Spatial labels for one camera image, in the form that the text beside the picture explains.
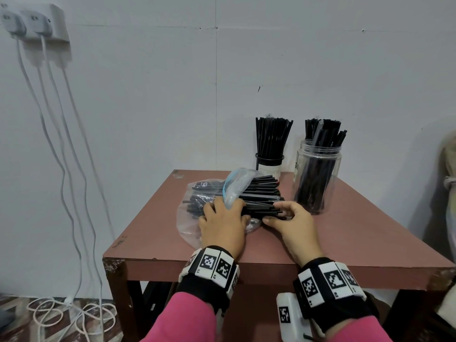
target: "human hand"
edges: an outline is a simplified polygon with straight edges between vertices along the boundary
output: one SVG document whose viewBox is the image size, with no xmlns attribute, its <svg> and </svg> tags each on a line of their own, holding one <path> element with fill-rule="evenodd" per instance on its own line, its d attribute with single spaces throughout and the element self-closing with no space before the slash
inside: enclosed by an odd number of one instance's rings
<svg viewBox="0 0 456 342">
<path fill-rule="evenodd" d="M 214 203 L 206 203 L 204 216 L 198 222 L 202 247 L 223 247 L 236 259 L 244 247 L 245 227 L 250 221 L 248 215 L 241 217 L 244 206 L 245 202 L 238 198 L 228 210 L 220 196 L 214 199 Z"/>
<path fill-rule="evenodd" d="M 312 259 L 323 257 L 312 215 L 294 201 L 277 201 L 274 207 L 282 210 L 282 216 L 292 216 L 288 221 L 264 217 L 263 223 L 282 234 L 282 239 L 293 260 L 304 266 Z"/>
</svg>

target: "plug adapter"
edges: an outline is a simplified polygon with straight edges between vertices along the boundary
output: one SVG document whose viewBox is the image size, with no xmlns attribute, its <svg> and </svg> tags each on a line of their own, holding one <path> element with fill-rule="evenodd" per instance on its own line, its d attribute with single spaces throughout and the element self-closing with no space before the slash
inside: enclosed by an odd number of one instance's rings
<svg viewBox="0 0 456 342">
<path fill-rule="evenodd" d="M 37 34 L 41 34 L 46 37 L 52 35 L 52 26 L 47 16 L 40 12 L 31 10 L 22 10 L 20 12 L 24 15 L 24 19 L 27 23 L 27 28 L 30 31 L 36 32 Z"/>
<path fill-rule="evenodd" d="M 5 30 L 10 34 L 16 36 L 24 36 L 26 34 L 26 26 L 19 14 L 0 8 L 0 19 Z"/>
</svg>

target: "wooden table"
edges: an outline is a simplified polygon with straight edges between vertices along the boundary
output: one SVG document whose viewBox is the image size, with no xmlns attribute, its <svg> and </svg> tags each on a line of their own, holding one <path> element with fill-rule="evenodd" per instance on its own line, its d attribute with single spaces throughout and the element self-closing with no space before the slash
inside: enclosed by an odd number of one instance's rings
<svg viewBox="0 0 456 342">
<path fill-rule="evenodd" d="M 193 252 L 176 229 L 187 184 L 227 175 L 175 170 L 104 253 L 124 341 L 137 342 L 150 328 L 150 307 L 139 281 L 176 281 Z M 282 173 L 279 189 L 285 199 L 291 198 L 291 181 L 292 173 Z M 436 305 L 455 274 L 454 264 L 339 179 L 329 211 L 315 220 L 324 252 L 347 264 L 362 287 L 402 290 L 385 329 L 395 341 L 413 340 L 406 328 L 421 319 L 413 313 Z M 239 265 L 241 278 L 225 318 L 223 341 L 281 341 L 276 295 L 292 291 L 297 266 L 281 238 L 265 228 L 247 235 Z M 411 307 L 418 299 L 425 308 Z"/>
</svg>

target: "patterned floor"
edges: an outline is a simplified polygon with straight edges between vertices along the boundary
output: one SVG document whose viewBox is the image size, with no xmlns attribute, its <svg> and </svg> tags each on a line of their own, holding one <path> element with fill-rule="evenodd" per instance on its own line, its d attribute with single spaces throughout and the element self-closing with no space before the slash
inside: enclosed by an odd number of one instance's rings
<svg viewBox="0 0 456 342">
<path fill-rule="evenodd" d="M 31 298 L 16 297 L 16 296 L 2 296 L 0 294 L 0 309 L 12 312 L 15 314 L 16 319 L 14 322 L 9 324 L 0 333 L 0 342 L 38 342 L 38 327 L 32 319 L 32 312 L 27 310 L 27 305 L 33 301 Z M 83 307 L 90 302 L 96 302 L 93 299 L 77 299 L 75 304 L 79 307 Z M 56 306 L 64 312 L 63 319 L 53 327 L 41 329 L 41 341 L 40 342 L 57 342 L 62 335 L 62 331 L 68 327 L 73 318 L 77 315 L 76 310 L 68 310 L 65 306 Z M 45 323 L 52 323 L 57 321 L 58 314 L 49 314 Z M 98 322 L 94 319 L 86 319 L 86 327 L 88 332 L 95 332 L 98 328 Z M 120 342 L 123 333 L 120 329 L 119 322 L 116 321 L 115 326 L 104 334 L 105 342 Z M 101 335 L 94 335 L 90 337 L 91 342 L 101 342 Z M 70 328 L 68 333 L 65 335 L 61 342 L 86 342 L 84 335 L 80 334 L 74 327 Z"/>
</svg>

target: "plastic jar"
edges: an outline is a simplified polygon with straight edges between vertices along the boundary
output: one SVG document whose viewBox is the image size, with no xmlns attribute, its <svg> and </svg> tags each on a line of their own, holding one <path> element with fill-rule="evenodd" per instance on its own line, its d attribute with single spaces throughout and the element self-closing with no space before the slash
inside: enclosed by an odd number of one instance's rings
<svg viewBox="0 0 456 342">
<path fill-rule="evenodd" d="M 293 200 L 312 214 L 327 210 L 333 197 L 341 159 L 340 147 L 312 146 L 312 140 L 304 140 L 297 153 Z"/>
</svg>

